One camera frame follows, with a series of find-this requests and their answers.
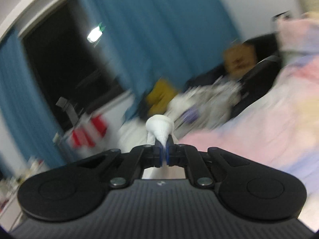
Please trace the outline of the white knit garment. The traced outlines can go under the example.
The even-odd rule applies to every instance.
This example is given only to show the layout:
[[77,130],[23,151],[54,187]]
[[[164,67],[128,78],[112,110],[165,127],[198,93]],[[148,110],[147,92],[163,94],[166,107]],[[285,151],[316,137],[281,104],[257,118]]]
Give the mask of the white knit garment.
[[150,117],[146,121],[147,144],[159,142],[165,152],[169,138],[175,138],[174,129],[174,122],[169,117],[160,114]]

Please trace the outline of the red cloth item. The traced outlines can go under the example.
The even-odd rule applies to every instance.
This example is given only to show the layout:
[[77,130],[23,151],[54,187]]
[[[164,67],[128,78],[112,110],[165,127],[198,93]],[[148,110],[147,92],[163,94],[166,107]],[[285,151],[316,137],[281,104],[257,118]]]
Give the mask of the red cloth item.
[[69,136],[69,144],[72,148],[104,148],[106,145],[105,136],[108,130],[108,123],[100,115],[83,119]]

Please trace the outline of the pastel pink blue duvet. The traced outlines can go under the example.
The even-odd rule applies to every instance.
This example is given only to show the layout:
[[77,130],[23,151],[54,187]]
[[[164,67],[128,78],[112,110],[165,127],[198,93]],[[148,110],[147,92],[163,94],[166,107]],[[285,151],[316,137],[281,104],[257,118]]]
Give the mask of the pastel pink blue duvet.
[[299,219],[318,229],[318,14],[277,21],[283,68],[270,91],[234,119],[181,143],[215,146],[299,178],[307,201]]

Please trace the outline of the cream crumpled garment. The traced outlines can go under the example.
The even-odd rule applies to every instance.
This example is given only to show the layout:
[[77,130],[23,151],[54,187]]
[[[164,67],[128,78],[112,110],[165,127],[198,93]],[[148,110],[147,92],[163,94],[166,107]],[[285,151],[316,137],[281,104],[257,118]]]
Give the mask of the cream crumpled garment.
[[175,131],[191,132],[213,129],[226,123],[232,108],[241,100],[242,85],[219,78],[212,85],[189,88],[176,95],[165,113],[175,125]]

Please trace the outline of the silver tripod stand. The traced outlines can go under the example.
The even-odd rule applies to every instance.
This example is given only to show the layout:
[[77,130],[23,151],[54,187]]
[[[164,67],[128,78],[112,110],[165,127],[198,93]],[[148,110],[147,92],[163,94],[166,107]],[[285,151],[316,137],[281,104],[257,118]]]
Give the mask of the silver tripod stand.
[[65,131],[76,127],[80,123],[80,118],[84,113],[84,108],[79,103],[60,97],[56,106],[61,109],[63,115],[67,118],[63,121],[63,129]]

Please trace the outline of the mustard yellow garment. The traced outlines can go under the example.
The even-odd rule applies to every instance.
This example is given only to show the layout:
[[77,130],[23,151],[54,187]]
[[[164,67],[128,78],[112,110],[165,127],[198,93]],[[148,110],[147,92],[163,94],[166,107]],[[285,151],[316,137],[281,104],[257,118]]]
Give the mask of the mustard yellow garment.
[[154,85],[152,91],[146,96],[146,102],[149,106],[148,116],[164,114],[170,101],[178,94],[167,80],[160,78]]

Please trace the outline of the blue left curtain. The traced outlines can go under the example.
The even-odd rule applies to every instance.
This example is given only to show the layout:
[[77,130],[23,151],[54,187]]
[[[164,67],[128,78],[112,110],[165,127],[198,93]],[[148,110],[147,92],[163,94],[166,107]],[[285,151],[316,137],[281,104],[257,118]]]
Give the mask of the blue left curtain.
[[15,28],[1,41],[1,111],[25,160],[42,159],[50,168],[65,165],[52,141],[61,128],[29,69]]

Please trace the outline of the blue curtain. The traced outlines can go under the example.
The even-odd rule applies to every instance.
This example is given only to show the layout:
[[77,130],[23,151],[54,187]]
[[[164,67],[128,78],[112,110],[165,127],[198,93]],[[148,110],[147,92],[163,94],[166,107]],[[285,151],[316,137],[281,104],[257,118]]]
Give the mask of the blue curtain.
[[15,28],[1,41],[1,111],[25,160],[42,159],[50,168],[65,165],[52,141],[61,128],[29,69]]
[[160,78],[183,89],[223,61],[239,31],[220,0],[79,0],[120,83],[134,96],[126,119]]

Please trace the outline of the brown paper bag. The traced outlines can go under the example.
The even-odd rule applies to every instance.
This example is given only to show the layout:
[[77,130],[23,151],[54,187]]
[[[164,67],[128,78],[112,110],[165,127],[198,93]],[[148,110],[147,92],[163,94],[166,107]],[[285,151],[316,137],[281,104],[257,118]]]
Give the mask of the brown paper bag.
[[240,79],[257,64],[255,48],[251,44],[236,44],[223,52],[224,67],[231,79]]

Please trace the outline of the black garment pile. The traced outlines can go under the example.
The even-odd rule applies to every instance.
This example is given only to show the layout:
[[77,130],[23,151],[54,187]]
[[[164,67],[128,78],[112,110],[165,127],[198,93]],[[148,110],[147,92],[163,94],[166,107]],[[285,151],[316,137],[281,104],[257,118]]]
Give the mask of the black garment pile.
[[[244,109],[267,94],[282,68],[282,58],[274,33],[250,38],[243,43],[254,46],[257,64],[242,78],[233,79],[242,85],[240,92],[241,100],[232,108],[229,120],[237,117]],[[208,72],[189,79],[184,89],[187,90],[192,87],[212,85],[219,78],[232,80],[225,70],[224,60]]]

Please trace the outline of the blue right curtain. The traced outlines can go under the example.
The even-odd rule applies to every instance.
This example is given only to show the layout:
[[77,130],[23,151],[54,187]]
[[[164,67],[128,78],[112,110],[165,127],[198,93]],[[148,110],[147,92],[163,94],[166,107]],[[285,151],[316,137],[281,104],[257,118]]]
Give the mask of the blue right curtain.
[[160,78],[183,89],[223,61],[239,31],[220,0],[79,0],[120,83],[134,96],[126,119]]

